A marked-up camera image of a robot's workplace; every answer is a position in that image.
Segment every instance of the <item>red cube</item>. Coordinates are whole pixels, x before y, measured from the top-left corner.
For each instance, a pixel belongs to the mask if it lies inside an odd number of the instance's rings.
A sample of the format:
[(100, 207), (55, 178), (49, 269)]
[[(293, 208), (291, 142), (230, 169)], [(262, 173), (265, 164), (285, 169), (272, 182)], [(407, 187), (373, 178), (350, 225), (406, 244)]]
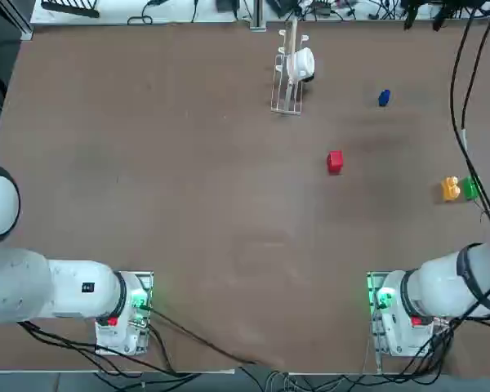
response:
[(330, 174), (339, 174), (343, 167), (343, 153), (340, 150), (328, 153), (327, 165)]

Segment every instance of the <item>blue block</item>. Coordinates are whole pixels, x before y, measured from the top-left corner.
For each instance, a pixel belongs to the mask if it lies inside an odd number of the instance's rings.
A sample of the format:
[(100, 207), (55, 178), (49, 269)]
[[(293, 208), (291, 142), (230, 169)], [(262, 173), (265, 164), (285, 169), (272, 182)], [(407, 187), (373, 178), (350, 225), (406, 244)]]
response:
[(379, 102), (379, 106), (387, 106), (389, 100), (390, 100), (390, 90), (384, 90), (379, 95), (379, 99), (377, 101)]

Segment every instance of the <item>green led light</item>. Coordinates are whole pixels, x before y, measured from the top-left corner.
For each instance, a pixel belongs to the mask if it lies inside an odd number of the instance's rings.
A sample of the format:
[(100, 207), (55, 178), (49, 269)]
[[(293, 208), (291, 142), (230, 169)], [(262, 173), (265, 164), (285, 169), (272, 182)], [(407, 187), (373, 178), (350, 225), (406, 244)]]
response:
[(377, 292), (377, 304), (380, 309), (386, 309), (392, 304), (394, 299), (395, 290), (393, 288), (382, 287), (379, 292)]
[(138, 308), (147, 303), (147, 293), (143, 290), (138, 290), (132, 293), (131, 297), (132, 306)]

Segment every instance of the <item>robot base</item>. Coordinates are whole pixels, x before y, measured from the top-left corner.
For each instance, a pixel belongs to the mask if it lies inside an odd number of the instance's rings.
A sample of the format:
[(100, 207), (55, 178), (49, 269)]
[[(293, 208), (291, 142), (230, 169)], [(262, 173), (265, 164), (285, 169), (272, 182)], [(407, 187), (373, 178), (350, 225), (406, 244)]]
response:
[[(127, 295), (122, 313), (107, 324), (95, 322), (96, 344), (126, 355), (143, 354), (149, 344), (150, 313), (138, 305), (151, 306), (152, 272), (120, 271), (127, 286)], [(113, 355), (106, 350), (97, 350), (102, 355)]]
[(385, 330), (388, 352), (393, 356), (425, 356), (427, 345), (420, 353), (419, 349), (432, 337), (434, 323), (414, 325), (401, 301), (400, 287), (404, 271), (389, 273), (376, 294), (376, 307), (381, 312), (381, 321)]

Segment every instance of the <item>green block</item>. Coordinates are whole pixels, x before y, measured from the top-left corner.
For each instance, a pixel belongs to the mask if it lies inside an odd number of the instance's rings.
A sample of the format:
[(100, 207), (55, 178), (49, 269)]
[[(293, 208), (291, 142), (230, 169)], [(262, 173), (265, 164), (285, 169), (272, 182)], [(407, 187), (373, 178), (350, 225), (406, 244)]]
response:
[(472, 177), (468, 176), (459, 181), (459, 186), (463, 189), (466, 200), (475, 200), (479, 196), (477, 185)]

